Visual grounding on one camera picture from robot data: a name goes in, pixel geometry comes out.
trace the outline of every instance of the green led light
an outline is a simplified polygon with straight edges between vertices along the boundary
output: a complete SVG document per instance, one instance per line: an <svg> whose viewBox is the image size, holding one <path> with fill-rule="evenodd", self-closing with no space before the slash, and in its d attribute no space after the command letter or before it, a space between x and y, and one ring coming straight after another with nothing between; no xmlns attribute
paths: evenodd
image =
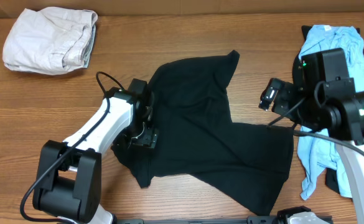
<svg viewBox="0 0 364 224"><path fill-rule="evenodd" d="M360 114L360 116L364 116L364 109L359 109L358 113Z"/></svg>

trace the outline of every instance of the table surface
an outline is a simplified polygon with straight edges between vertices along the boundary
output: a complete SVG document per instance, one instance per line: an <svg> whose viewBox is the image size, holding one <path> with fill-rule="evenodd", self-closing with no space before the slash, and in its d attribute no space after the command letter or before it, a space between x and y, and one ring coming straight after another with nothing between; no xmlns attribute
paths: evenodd
<svg viewBox="0 0 364 224"><path fill-rule="evenodd" d="M77 131L98 109L102 92L95 73L104 71L125 87L132 78L149 80L160 65L174 60L225 55L241 57L228 90L234 122L265 124L276 117L258 108L272 77L292 81L294 57L303 44L301 25L330 24L362 29L364 12L333 14L253 14L209 16L101 17L88 69L46 76L11 72L2 47L14 19L0 19L0 223L26 223L19 204L35 179L41 147ZM112 83L105 80L105 85ZM281 121L290 125L290 121ZM155 177L140 189L130 171L108 151L103 161L102 205L118 218L145 220L246 218L252 213L208 184L189 175ZM305 205L335 223L356 223L352 200L328 189L318 178L310 199L300 197L304 168L296 153L288 181L272 210ZM34 210L31 198L26 212Z"/></svg>

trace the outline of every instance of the crumpled blue shirt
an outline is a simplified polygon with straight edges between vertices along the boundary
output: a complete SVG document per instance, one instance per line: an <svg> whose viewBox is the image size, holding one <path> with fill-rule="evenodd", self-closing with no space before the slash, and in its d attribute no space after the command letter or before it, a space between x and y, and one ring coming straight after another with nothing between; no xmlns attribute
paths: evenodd
<svg viewBox="0 0 364 224"><path fill-rule="evenodd" d="M303 55L336 48L342 48L345 52L349 76L354 78L356 92L364 91L364 40L354 27L314 25L301 48L299 59ZM301 131L311 130L302 127ZM326 129L318 133L328 136ZM310 136L300 137L298 157L306 170L306 178L302 182L303 192L301 193L304 200L307 200L314 192L317 177L325 168L337 171L341 196L352 197L345 168L333 142Z"/></svg>

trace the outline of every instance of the folded white cloth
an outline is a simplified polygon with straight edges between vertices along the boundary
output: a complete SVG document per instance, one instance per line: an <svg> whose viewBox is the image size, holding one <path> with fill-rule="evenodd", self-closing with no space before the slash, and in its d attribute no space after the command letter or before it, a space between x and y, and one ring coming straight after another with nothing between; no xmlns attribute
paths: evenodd
<svg viewBox="0 0 364 224"><path fill-rule="evenodd" d="M87 67L97 18L89 10L25 9L7 36L3 62L10 70L48 75Z"/></svg>

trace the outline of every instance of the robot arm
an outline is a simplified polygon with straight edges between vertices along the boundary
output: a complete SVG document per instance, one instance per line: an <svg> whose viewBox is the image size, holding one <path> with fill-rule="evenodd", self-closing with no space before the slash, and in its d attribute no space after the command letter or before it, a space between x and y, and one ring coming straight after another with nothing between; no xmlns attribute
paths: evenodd
<svg viewBox="0 0 364 224"><path fill-rule="evenodd" d="M271 79L259 107L267 111L274 102L272 112L282 115L280 118L287 117L314 131L327 128L334 140L352 140L359 146L352 148L353 144L340 142L336 150L346 168L358 223L364 223L364 91L356 93L342 49L303 56L298 73L294 83Z"/></svg>
<svg viewBox="0 0 364 224"><path fill-rule="evenodd" d="M122 139L130 147L151 150L157 130L151 127L154 96L147 83L134 79L128 90L113 87L106 92L99 110L75 134L63 142L48 141L42 148L37 179L103 117L104 120L81 142L58 169L50 172L35 188L33 206L68 223L112 224L116 217L100 205L101 158L110 145ZM58 171L76 172L75 180L60 177Z"/></svg>

